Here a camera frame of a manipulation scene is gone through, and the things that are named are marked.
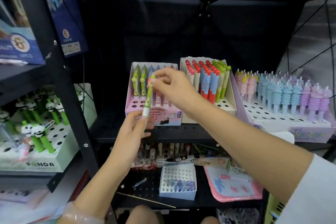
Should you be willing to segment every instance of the number 6 logo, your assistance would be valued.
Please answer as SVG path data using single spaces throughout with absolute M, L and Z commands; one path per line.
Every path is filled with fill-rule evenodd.
M 67 31 L 66 29 L 64 29 L 63 30 L 63 36 L 65 37 L 65 38 L 69 38 L 69 31 Z

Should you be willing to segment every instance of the clear bracelet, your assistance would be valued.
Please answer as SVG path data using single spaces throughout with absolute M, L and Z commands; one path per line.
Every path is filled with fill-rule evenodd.
M 92 216 L 87 216 L 80 209 L 74 206 L 73 202 L 67 203 L 62 217 L 69 219 L 74 223 L 80 224 L 105 224 L 104 220 L 99 220 Z

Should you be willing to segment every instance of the white display box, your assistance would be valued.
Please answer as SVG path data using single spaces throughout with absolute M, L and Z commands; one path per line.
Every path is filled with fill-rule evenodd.
M 75 88 L 82 91 L 78 85 L 75 85 Z M 85 84 L 85 91 L 93 98 L 90 84 Z M 41 117 L 48 120 L 52 116 L 46 112 Z M 97 117 L 95 104 L 88 96 L 84 100 L 84 117 L 88 127 Z M 19 113 L 15 113 L 11 120 L 20 123 L 22 117 Z M 55 152 L 48 153 L 47 150 L 44 150 L 39 153 L 33 149 L 23 161 L 19 161 L 21 153 L 12 148 L 13 143 L 3 142 L 3 139 L 0 138 L 2 142 L 0 145 L 0 171 L 63 172 L 79 150 L 71 126 L 63 123 L 54 124 L 47 130 L 47 137 Z
M 167 186 L 167 179 L 189 180 L 194 182 L 195 190 L 174 192 L 174 187 Z M 197 192 L 196 171 L 193 163 L 162 167 L 160 179 L 160 197 L 195 200 Z
M 205 63 L 206 60 L 209 60 L 212 62 L 213 60 L 218 61 L 218 59 L 211 59 L 211 58 L 206 58 L 206 57 L 186 57 L 186 58 L 181 58 L 180 60 L 180 70 L 185 71 L 187 69 L 186 67 L 186 60 L 189 60 L 190 62 L 192 60 L 195 60 L 198 64 L 199 61 L 203 61 Z M 235 97 L 233 96 L 233 90 L 231 86 L 231 81 L 230 79 L 227 81 L 227 86 L 226 86 L 226 91 L 225 91 L 225 98 L 220 99 L 219 103 L 214 103 L 215 106 L 223 109 L 224 111 L 228 112 L 232 116 L 236 115 L 236 103 L 235 103 Z M 191 123 L 191 124 L 197 124 L 198 122 L 190 119 L 189 117 L 186 116 L 184 112 L 182 112 L 182 123 Z

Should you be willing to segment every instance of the person's right hand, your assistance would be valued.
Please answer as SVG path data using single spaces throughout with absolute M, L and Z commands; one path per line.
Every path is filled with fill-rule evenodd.
M 154 72 L 156 79 L 150 82 L 154 89 L 165 95 L 169 101 L 182 111 L 190 114 L 203 98 L 182 71 L 164 68 Z

